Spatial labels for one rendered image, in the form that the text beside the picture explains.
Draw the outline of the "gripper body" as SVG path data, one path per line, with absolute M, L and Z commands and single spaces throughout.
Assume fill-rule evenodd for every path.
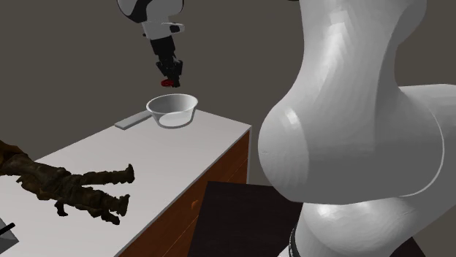
M 150 39 L 150 44 L 154 54 L 159 58 L 156 63 L 166 64 L 172 69 L 173 62 L 178 60 L 175 55 L 175 43 L 173 38 L 168 36 L 161 39 Z

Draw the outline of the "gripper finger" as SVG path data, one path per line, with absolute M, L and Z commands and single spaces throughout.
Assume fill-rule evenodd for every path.
M 170 67 L 168 65 L 166 65 L 166 64 L 156 64 L 156 66 L 158 67 L 160 72 L 163 74 L 165 79 L 169 80 L 170 79 L 170 72 L 171 72 Z
M 178 88 L 181 86 L 180 76 L 182 74 L 183 62 L 181 60 L 174 61 L 170 72 L 170 79 L 172 80 L 172 86 Z

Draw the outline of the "white-topped brown chest of drawers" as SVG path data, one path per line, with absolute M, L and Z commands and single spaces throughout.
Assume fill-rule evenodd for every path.
M 248 124 L 198 110 L 189 125 L 162 128 L 147 119 L 126 130 L 111 126 L 41 158 L 74 174 L 134 168 L 134 182 L 103 187 L 129 196 L 119 225 L 40 201 L 14 177 L 0 177 L 0 219 L 17 243 L 0 257 L 118 257 L 188 187 L 251 130 Z

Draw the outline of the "camouflage soldier figure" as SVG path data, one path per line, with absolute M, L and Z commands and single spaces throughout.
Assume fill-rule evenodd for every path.
M 114 225 L 119 225 L 119 218 L 126 215 L 130 195 L 115 197 L 93 187 L 135 180 L 131 164 L 120 171 L 72 174 L 63 167 L 33 161 L 18 146 L 0 140 L 0 176 L 4 175 L 16 176 L 16 182 L 39 200 L 54 200 L 61 217 L 68 215 L 64 209 L 68 205 Z

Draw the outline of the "grey object with black stick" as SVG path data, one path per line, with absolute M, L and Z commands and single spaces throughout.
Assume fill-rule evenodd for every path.
M 0 218 L 0 255 L 19 243 L 19 239 L 13 234 L 15 223 L 5 223 Z

